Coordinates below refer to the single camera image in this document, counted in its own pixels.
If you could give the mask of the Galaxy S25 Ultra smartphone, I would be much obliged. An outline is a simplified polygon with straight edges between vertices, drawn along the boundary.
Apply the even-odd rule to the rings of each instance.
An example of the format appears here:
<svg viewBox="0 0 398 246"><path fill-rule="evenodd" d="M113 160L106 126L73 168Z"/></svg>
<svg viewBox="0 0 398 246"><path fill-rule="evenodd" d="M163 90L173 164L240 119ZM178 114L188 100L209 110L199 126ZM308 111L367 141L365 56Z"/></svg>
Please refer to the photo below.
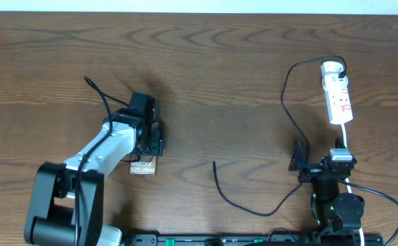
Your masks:
<svg viewBox="0 0 398 246"><path fill-rule="evenodd" d="M131 175L155 176L157 173L157 157L146 156L144 159L131 161L129 173Z"/></svg>

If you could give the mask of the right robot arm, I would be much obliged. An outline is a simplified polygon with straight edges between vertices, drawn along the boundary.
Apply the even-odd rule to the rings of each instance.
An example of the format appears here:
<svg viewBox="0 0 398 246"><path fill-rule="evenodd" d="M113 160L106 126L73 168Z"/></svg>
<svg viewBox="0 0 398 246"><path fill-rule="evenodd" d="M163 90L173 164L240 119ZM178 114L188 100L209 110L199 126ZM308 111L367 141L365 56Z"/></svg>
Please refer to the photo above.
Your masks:
<svg viewBox="0 0 398 246"><path fill-rule="evenodd" d="M289 171L299 173L298 182L313 186L310 209L319 223L312 233L314 242L333 244L342 236L352 243L354 232L362 227L364 199L339 190L339 182L350 177L355 164L357 160L340 139L318 163L308 163L300 141L295 141Z"/></svg>

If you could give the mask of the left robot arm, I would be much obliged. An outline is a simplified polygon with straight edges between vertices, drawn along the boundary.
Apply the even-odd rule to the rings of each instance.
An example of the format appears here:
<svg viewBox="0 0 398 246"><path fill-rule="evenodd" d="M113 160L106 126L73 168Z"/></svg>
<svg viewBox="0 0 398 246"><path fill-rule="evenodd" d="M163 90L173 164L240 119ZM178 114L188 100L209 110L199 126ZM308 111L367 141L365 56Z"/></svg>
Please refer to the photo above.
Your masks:
<svg viewBox="0 0 398 246"><path fill-rule="evenodd" d="M163 154L157 101L135 92L127 107L109 112L98 135L63 163L37 173L24 229L31 245L128 245L129 235L103 223L104 184L127 155Z"/></svg>

